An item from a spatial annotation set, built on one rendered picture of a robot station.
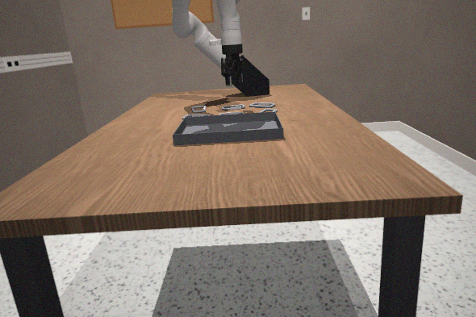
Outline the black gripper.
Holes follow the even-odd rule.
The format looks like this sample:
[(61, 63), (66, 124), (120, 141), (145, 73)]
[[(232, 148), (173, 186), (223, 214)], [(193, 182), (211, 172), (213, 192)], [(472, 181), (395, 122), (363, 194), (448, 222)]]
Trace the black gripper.
[[(244, 68), (244, 56), (242, 44), (222, 45), (222, 53), (226, 57), (221, 58), (221, 74), (225, 76), (226, 86), (232, 86), (232, 71), (235, 69), (237, 83), (243, 82), (242, 73)], [(235, 54), (238, 53), (238, 54)]]

